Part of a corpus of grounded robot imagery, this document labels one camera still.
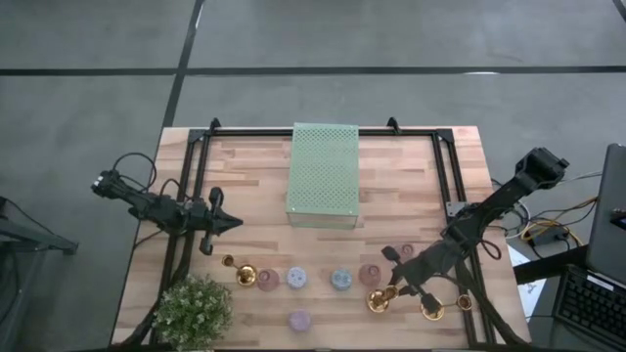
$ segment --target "brass object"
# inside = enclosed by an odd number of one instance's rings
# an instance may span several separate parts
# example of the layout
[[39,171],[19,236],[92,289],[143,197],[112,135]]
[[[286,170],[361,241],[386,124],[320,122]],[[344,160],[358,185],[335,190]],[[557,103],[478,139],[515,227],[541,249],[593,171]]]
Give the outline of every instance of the brass object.
[[435,299],[437,300],[437,302],[439,302],[439,310],[434,313],[428,313],[424,308],[424,305],[420,305],[420,309],[422,309],[422,314],[424,315],[424,317],[432,322],[436,322],[439,319],[443,318],[443,313],[445,312],[445,308],[443,308],[443,304],[441,304],[441,301],[438,298]]
[[232,255],[226,254],[222,258],[222,265],[225,267],[233,267],[237,269],[237,273],[235,273],[235,277],[237,278],[237,283],[241,286],[252,286],[256,283],[257,279],[257,271],[256,268],[249,265],[244,264],[242,266],[235,265],[235,258]]
[[471,298],[468,295],[466,295],[466,294],[462,294],[462,295],[459,296],[459,298],[457,298],[457,305],[462,310],[470,310],[471,309]]
[[382,313],[389,307],[389,301],[399,294],[396,286],[387,286],[385,289],[375,289],[365,298],[368,308],[374,313]]

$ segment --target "pink round object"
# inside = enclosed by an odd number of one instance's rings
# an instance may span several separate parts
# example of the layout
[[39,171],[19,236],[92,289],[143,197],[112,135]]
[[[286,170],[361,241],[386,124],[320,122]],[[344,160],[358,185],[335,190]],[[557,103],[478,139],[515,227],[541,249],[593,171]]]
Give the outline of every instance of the pink round object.
[[359,269],[359,281],[369,287],[376,287],[380,283],[380,268],[377,265],[364,264]]
[[311,315],[305,310],[297,310],[290,314],[290,327],[294,331],[304,332],[311,327]]
[[272,269],[263,269],[258,273],[258,280],[256,281],[256,284],[261,290],[269,292],[278,287],[280,281],[281,280],[277,272]]
[[395,246],[395,250],[400,254],[400,260],[405,262],[411,258],[413,258],[413,253],[415,250],[413,249],[413,245],[410,243],[404,243],[402,245]]

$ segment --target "white paper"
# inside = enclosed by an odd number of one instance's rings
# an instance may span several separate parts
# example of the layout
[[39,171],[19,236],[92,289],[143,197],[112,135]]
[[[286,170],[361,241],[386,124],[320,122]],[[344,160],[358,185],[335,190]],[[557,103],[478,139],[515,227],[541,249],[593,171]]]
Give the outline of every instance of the white paper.
[[[516,251],[513,247],[509,245],[509,257],[511,258],[511,263],[513,266],[521,265],[523,263],[527,263],[530,260],[523,256],[520,252]],[[521,306],[524,309],[524,317],[530,317],[532,312],[535,310],[535,306],[539,301],[539,295],[541,294],[541,290],[544,289],[544,284],[546,283],[546,279],[537,280],[536,282],[519,285],[517,289],[519,290],[519,297],[521,298]]]

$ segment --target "black floor stripe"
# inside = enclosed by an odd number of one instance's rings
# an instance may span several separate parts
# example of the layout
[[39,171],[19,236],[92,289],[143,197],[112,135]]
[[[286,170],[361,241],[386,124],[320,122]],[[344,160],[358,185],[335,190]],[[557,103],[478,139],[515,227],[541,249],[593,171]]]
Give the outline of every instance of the black floor stripe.
[[613,4],[615,4],[619,15],[621,15],[622,19],[626,22],[626,6],[622,2],[622,0],[613,0]]
[[298,75],[421,75],[421,74],[566,74],[624,73],[626,66],[340,66],[340,67],[195,67],[185,68],[191,44],[181,57],[181,68],[70,68],[1,69],[0,76],[166,76],[176,75],[178,97],[185,76],[298,76]]
[[180,98],[180,92],[183,89],[183,83],[185,81],[185,69],[189,63],[189,58],[192,55],[192,48],[194,47],[194,39],[196,38],[197,26],[201,15],[202,5],[204,0],[196,0],[194,4],[194,10],[192,11],[192,17],[189,20],[189,27],[187,28],[187,37],[185,38],[185,45],[183,46],[183,52],[180,55],[180,61],[178,62],[178,71],[172,84],[172,90],[167,100],[167,108],[165,109],[165,116],[163,117],[162,127],[171,127],[174,123],[174,117],[176,115],[176,108],[178,107],[178,99]]
[[189,68],[193,76],[623,73],[626,66],[354,66]]
[[174,75],[176,68],[0,68],[0,76]]

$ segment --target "metal stand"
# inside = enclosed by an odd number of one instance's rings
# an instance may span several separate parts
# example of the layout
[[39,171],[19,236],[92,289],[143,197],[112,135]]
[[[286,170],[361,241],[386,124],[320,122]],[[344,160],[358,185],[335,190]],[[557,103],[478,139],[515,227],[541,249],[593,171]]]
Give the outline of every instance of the metal stand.
[[[10,309],[10,311],[6,321],[0,326],[0,351],[12,351],[15,346],[28,299],[41,269],[46,251],[57,249],[61,250],[63,254],[74,255],[78,249],[78,243],[76,242],[46,232],[32,230],[10,221],[1,214],[6,203],[4,198],[0,198],[0,237],[6,236],[15,241],[0,242],[0,254],[5,254],[2,253],[3,251],[13,252],[6,255],[14,256],[13,270],[20,271],[19,276],[22,279],[19,283],[16,283],[18,286],[15,287],[15,299],[12,299],[11,306],[5,308]],[[22,270],[18,266],[16,252],[34,252],[26,270]]]
[[[0,197],[0,213],[4,210],[6,203],[6,200]],[[0,235],[20,241],[19,243],[12,242],[17,250],[58,249],[64,254],[74,254],[78,249],[76,242],[18,225],[2,215],[0,215]]]

